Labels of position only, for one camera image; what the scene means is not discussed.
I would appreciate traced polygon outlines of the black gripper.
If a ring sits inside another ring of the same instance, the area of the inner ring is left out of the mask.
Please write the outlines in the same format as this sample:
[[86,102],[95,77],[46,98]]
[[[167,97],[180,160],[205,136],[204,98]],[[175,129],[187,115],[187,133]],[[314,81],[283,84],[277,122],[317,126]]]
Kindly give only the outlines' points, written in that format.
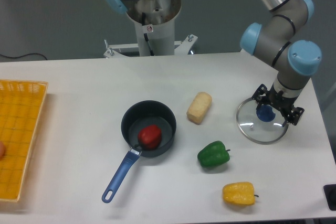
[[298,97],[287,98],[283,94],[282,91],[276,92],[275,89],[268,91],[267,87],[261,84],[251,98],[257,103],[256,110],[262,105],[271,105],[278,111],[282,110],[283,126],[287,124],[296,126],[304,113],[304,108],[293,106]]

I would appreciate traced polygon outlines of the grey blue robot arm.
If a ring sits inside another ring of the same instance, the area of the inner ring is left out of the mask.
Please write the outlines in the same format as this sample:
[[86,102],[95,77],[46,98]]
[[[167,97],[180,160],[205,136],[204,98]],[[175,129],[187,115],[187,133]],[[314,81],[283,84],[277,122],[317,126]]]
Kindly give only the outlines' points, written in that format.
[[[127,14],[134,22],[141,56],[187,54],[196,37],[182,42],[174,39],[174,21],[181,0],[105,0],[117,13]],[[240,47],[278,71],[270,89],[261,85],[253,94],[257,115],[266,120],[269,106],[280,112],[285,124],[296,125],[304,110],[294,103],[322,59],[313,42],[291,42],[314,12],[312,0],[262,0],[272,18],[265,26],[251,24],[240,39]]]

